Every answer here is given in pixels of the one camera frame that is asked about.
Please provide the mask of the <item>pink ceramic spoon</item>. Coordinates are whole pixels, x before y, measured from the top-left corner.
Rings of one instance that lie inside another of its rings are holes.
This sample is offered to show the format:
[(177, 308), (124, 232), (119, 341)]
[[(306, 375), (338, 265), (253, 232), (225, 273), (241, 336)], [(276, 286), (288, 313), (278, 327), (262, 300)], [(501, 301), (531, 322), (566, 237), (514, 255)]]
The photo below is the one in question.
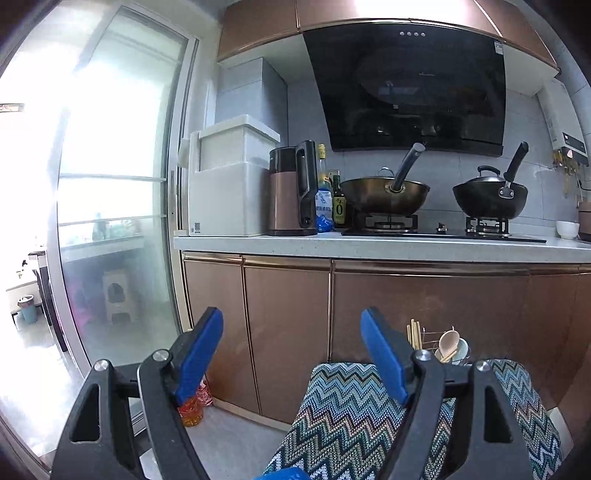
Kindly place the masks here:
[(457, 350), (461, 336), (458, 331), (452, 329), (444, 332), (438, 342), (438, 350), (448, 354)]

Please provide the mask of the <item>light blue ceramic spoon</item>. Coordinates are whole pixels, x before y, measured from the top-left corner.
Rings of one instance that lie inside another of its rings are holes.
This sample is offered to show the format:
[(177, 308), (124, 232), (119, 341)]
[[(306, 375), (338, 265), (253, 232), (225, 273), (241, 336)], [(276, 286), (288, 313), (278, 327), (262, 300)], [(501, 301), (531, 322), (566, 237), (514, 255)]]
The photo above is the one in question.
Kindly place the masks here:
[(469, 344), (464, 338), (461, 338), (458, 343), (458, 348), (457, 348), (454, 356), (452, 357), (451, 363), (454, 365), (464, 364), (467, 361), (469, 354), (470, 354)]

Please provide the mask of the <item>copper lower kitchen cabinets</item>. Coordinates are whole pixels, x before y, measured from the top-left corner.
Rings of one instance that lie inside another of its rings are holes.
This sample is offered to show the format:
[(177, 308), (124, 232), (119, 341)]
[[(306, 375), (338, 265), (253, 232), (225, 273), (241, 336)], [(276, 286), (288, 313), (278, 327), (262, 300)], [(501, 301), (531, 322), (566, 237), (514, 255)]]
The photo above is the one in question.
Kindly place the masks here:
[(574, 437), (590, 420), (588, 264), (394, 262), (186, 252), (193, 317), (221, 311), (206, 377), (229, 410), (294, 420), (311, 369), (376, 362), (410, 401), (411, 350), (457, 330), (469, 357), (510, 359), (529, 372)]

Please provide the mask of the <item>copper kitchen cabinets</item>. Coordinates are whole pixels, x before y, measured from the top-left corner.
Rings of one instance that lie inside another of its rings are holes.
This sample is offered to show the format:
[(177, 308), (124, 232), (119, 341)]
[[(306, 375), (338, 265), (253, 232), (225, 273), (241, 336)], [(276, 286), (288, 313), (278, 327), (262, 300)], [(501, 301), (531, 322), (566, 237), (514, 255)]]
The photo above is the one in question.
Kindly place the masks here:
[(193, 317), (221, 311), (206, 377), (229, 410), (294, 420), (311, 369), (376, 362), (410, 401), (411, 350), (457, 330), (469, 357), (510, 359), (529, 372), (574, 437), (590, 420), (588, 264), (394, 262), (186, 252)]
[(451, 27), (491, 37), (517, 50), (543, 78), (559, 73), (540, 34), (506, 1), (239, 1), (222, 15), (217, 61), (239, 64), (256, 49), (329, 26), (394, 24)]

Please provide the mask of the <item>orange cooking oil bottle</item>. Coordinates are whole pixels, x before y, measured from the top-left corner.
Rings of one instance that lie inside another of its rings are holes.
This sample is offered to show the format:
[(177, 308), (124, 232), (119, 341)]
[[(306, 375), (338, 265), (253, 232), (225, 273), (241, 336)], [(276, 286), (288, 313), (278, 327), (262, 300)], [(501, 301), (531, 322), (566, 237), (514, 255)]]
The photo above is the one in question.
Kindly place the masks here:
[(206, 376), (202, 377), (197, 389), (177, 408), (185, 428), (197, 426), (204, 419), (204, 408), (213, 405), (213, 395)]

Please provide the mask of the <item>zigzag patterned table cloth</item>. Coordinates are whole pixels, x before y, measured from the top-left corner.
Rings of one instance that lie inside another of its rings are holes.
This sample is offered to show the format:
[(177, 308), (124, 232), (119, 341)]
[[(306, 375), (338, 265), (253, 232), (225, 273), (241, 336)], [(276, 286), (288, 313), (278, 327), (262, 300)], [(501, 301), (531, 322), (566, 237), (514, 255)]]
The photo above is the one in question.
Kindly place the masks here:
[[(529, 451), (532, 475), (549, 479), (563, 461), (561, 441), (523, 365), (492, 359)], [(375, 479), (406, 416), (373, 364), (322, 363), (266, 473), (297, 467), (311, 479)]]

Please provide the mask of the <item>white plastic stool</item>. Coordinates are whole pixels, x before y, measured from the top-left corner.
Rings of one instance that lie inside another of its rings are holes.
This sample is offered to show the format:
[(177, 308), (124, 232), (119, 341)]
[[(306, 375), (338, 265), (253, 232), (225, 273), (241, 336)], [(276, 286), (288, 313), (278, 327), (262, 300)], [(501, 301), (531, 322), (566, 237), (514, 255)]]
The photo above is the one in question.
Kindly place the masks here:
[(105, 271), (102, 276), (102, 288), (107, 322), (112, 325), (115, 318), (123, 315), (134, 323), (137, 320), (137, 305), (126, 271)]

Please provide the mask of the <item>black gas stove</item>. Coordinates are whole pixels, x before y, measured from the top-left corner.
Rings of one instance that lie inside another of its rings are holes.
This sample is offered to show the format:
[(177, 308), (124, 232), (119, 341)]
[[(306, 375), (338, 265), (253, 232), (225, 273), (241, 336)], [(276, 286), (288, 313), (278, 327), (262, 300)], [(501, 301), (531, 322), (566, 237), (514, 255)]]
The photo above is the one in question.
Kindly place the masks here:
[(546, 240), (510, 232), (507, 219), (480, 219), (465, 217), (459, 228), (436, 222), (429, 225), (417, 214), (401, 216), (391, 214), (356, 213), (352, 224), (341, 232), (342, 236), (429, 239), (465, 239), (474, 241), (501, 241), (545, 244)]

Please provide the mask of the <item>dark soy sauce bottle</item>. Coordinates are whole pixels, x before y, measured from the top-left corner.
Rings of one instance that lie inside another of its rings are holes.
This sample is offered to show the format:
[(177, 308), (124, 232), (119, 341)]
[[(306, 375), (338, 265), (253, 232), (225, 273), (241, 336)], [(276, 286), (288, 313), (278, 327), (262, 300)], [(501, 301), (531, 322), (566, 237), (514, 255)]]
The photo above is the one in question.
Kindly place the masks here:
[(332, 220), (335, 228), (342, 228), (346, 224), (346, 196), (342, 192), (339, 174), (332, 175)]

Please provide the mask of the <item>small blue trash bin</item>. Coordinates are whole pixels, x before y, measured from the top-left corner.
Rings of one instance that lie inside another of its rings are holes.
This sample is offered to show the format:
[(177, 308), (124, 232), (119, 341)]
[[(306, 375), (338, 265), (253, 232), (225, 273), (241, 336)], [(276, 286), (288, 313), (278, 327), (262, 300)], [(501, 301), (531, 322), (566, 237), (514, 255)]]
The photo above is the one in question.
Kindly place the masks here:
[(35, 305), (35, 298), (28, 294), (21, 297), (17, 302), (21, 316), (27, 325), (33, 324), (37, 320), (37, 310)]

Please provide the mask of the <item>black wok with lid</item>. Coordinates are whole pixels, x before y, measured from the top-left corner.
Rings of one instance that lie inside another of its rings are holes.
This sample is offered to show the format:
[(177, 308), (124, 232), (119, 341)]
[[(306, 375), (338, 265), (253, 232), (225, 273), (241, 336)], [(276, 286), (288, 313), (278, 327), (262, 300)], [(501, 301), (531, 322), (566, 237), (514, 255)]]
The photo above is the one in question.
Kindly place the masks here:
[(512, 220), (518, 217), (525, 208), (529, 191), (515, 178), (529, 149), (529, 144), (523, 141), (505, 172), (481, 165), (478, 177), (456, 185), (453, 193), (461, 210), (468, 217), (477, 219)]

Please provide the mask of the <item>white storage box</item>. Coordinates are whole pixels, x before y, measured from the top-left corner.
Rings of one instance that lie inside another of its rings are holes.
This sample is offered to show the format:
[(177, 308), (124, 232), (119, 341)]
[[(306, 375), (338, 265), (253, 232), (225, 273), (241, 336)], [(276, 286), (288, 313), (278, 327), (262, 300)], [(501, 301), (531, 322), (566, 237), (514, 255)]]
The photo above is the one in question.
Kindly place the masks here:
[(187, 233), (252, 237), (266, 233), (270, 151), (280, 134), (248, 114), (193, 132), (179, 156), (187, 170)]

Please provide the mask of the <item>copper electric kettle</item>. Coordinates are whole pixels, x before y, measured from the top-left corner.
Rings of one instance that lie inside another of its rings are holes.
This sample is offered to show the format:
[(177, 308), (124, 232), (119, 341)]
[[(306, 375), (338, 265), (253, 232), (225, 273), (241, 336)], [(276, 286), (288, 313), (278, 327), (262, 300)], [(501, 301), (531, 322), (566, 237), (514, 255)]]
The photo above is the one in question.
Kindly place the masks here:
[(315, 142), (304, 140), (294, 147), (270, 151), (270, 214), (272, 236), (310, 236), (315, 226), (315, 194), (318, 192)]

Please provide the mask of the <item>copper rice cooker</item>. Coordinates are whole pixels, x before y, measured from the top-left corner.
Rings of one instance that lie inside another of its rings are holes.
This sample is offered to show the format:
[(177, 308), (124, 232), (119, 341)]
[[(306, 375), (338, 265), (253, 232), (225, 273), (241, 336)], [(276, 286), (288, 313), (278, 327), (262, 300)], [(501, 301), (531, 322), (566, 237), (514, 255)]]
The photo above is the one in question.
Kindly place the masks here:
[(591, 202), (581, 201), (578, 204), (579, 237), (582, 241), (591, 242)]

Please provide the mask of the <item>white gas water heater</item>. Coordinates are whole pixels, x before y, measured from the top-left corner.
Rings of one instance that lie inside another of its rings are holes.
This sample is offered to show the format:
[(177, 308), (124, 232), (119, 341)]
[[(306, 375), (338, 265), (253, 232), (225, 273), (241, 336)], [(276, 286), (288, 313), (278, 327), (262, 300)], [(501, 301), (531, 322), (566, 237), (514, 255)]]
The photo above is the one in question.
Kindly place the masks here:
[(566, 160), (588, 166), (589, 158), (581, 125), (566, 86), (556, 78), (549, 79), (537, 97), (553, 151)]

